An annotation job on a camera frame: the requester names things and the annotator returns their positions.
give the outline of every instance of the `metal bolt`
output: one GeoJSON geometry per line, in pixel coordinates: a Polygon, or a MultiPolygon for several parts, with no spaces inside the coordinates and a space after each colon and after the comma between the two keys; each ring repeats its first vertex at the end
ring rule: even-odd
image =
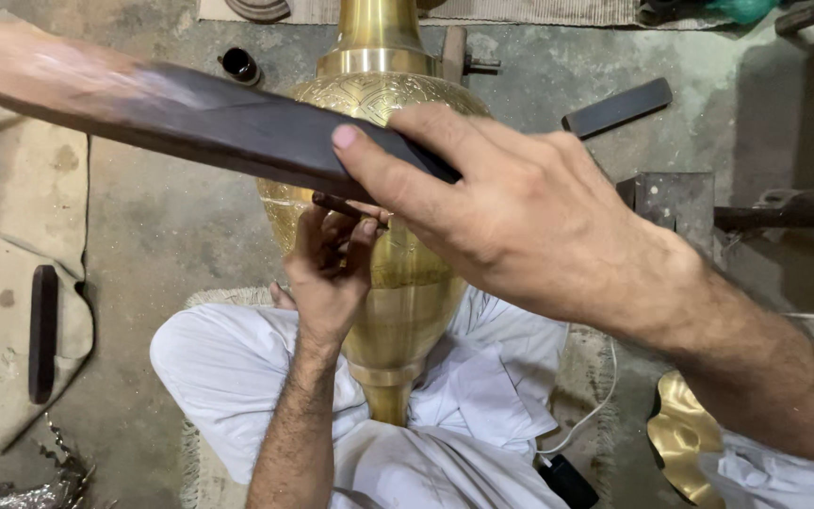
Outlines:
{"type": "Polygon", "coordinates": [[[482,65],[483,67],[501,67],[501,61],[494,58],[474,58],[469,61],[472,65],[482,65]]]}

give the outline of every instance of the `fingernail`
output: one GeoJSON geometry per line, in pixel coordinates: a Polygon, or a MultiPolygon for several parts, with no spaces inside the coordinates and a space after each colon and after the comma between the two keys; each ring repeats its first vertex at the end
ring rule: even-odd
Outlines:
{"type": "Polygon", "coordinates": [[[363,233],[367,234],[368,236],[375,233],[375,228],[378,226],[375,223],[375,219],[367,219],[363,223],[363,233]]]}
{"type": "Polygon", "coordinates": [[[348,148],[351,146],[351,143],[354,143],[356,136],[356,127],[350,124],[344,124],[334,129],[332,133],[332,144],[341,149],[348,148]]]}

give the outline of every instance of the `black charger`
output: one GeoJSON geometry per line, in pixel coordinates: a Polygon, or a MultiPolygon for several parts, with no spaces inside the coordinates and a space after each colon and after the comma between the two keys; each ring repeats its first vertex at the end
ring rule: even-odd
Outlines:
{"type": "Polygon", "coordinates": [[[571,509],[590,509],[599,502],[599,495],[564,455],[553,457],[551,462],[550,467],[539,467],[539,476],[571,509]]]}

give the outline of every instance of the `hand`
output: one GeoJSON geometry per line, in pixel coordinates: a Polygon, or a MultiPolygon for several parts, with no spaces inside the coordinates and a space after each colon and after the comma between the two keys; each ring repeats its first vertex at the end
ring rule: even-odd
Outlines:
{"type": "Polygon", "coordinates": [[[369,292],[377,226],[374,217],[358,224],[316,205],[300,214],[294,248],[283,261],[293,300],[277,283],[270,287],[278,307],[300,312],[299,349],[336,358],[369,292]]]}
{"type": "Polygon", "coordinates": [[[698,254],[633,214],[574,136],[525,136],[432,103],[395,112],[389,126],[463,179],[426,175],[354,126],[335,131],[335,154],[469,283],[531,312],[634,337],[685,320],[684,297],[707,272],[698,254]]]}

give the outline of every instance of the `foot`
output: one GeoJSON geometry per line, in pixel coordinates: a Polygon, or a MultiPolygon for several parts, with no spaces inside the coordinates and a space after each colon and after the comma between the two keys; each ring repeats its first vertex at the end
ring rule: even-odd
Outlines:
{"type": "Polygon", "coordinates": [[[297,310],[297,303],[288,292],[281,289],[277,282],[273,281],[269,285],[269,294],[272,295],[272,303],[277,309],[297,310]]]}

